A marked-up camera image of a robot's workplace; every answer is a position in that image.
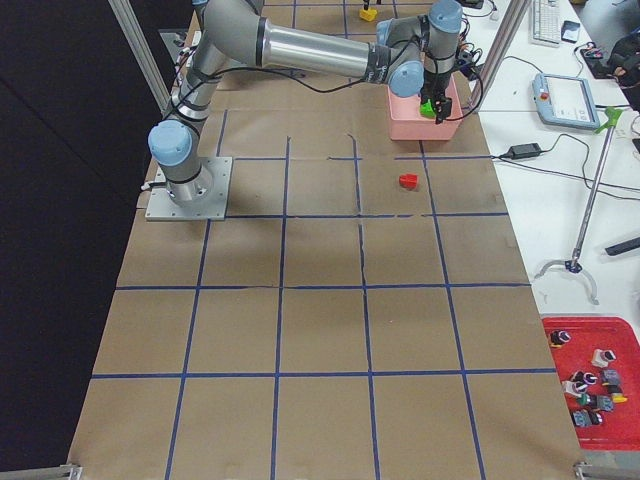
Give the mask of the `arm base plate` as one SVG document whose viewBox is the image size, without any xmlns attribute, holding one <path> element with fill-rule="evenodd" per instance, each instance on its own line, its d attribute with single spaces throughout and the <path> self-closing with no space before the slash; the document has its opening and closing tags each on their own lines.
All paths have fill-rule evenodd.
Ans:
<svg viewBox="0 0 640 480">
<path fill-rule="evenodd" d="M 157 167 L 146 207 L 148 221 L 223 221 L 232 177 L 231 157 L 198 157 L 199 175 L 191 182 L 169 182 Z"/>
</svg>

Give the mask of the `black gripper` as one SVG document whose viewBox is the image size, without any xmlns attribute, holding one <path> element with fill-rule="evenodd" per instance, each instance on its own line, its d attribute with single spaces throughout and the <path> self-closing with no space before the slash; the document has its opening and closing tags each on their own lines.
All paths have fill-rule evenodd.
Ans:
<svg viewBox="0 0 640 480">
<path fill-rule="evenodd" d="M 436 111 L 436 123 L 442 123 L 451 116 L 452 99 L 446 95 L 453 72 L 461 71 L 467 78 L 475 74 L 475 52 L 466 47 L 457 47 L 446 56 L 438 57 L 429 47 L 423 49 L 425 55 L 424 82 L 420 90 L 420 104 L 430 100 Z M 461 120 L 471 115 L 472 107 L 463 114 Z"/>
<path fill-rule="evenodd" d="M 364 11 L 373 11 L 376 9 L 377 5 L 381 4 L 381 0 L 363 0 Z"/>
</svg>

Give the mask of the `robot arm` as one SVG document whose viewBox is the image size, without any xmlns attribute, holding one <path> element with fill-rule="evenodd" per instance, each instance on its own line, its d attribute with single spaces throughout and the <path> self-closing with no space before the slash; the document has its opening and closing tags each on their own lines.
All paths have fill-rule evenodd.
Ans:
<svg viewBox="0 0 640 480">
<path fill-rule="evenodd" d="M 197 1 L 201 39 L 148 146 L 164 174 L 170 205 L 209 202 L 220 176 L 197 154 L 209 105 L 227 73 L 280 68 L 334 74 L 384 84 L 400 98 L 418 96 L 436 123 L 451 117 L 446 94 L 458 68 L 461 5 L 437 1 L 425 14 L 382 21 L 365 43 L 273 24 L 261 1 Z"/>
</svg>

